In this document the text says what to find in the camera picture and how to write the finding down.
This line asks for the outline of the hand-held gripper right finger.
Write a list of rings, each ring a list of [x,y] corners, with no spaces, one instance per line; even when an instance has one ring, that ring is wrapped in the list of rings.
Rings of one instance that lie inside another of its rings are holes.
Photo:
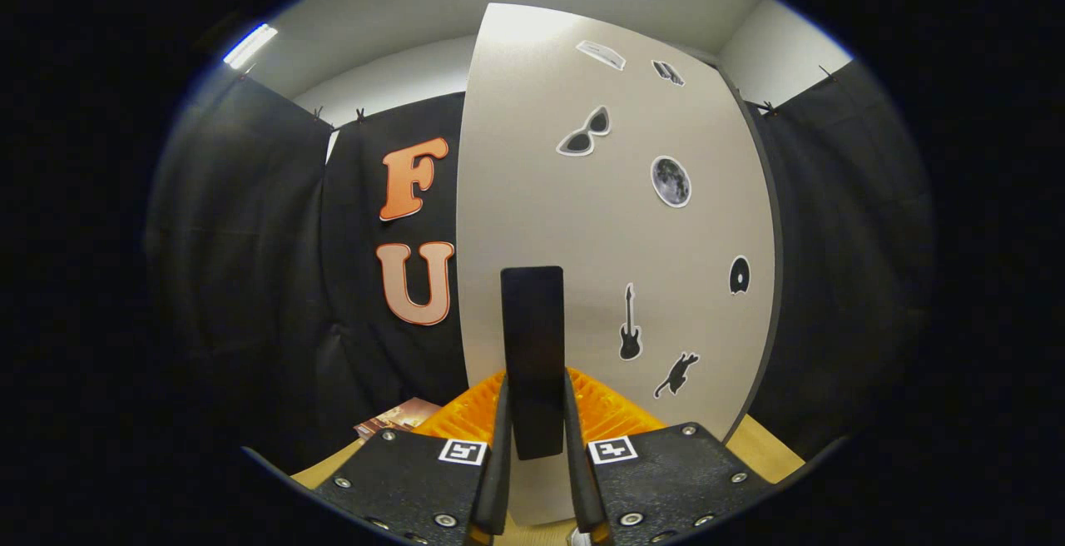
[[[702,425],[663,425],[573,368],[564,439],[576,524],[594,545],[692,545],[775,492]]]

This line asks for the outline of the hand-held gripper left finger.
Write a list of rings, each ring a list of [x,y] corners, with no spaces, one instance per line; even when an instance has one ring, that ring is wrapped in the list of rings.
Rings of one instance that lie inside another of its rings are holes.
[[[494,373],[415,429],[378,431],[315,495],[392,545],[491,545],[508,509],[508,401]]]

